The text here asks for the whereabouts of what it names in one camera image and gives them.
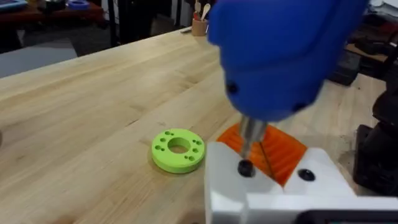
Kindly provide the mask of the left gripper white and orange right finger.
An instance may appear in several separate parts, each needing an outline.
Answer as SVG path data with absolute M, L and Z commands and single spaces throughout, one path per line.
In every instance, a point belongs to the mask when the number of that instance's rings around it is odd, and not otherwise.
M 354 197 L 325 150 L 307 147 L 285 132 L 269 125 L 260 143 L 265 171 L 286 194 L 320 197 Z

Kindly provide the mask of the left gripper white and orange left finger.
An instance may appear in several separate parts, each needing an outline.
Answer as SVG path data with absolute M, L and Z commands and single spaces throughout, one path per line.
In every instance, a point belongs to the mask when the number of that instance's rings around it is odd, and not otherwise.
M 266 175 L 259 143 L 244 160 L 243 139 L 234 124 L 207 145 L 205 164 L 205 217 L 207 223 L 246 223 L 250 197 L 280 196 L 283 188 Z

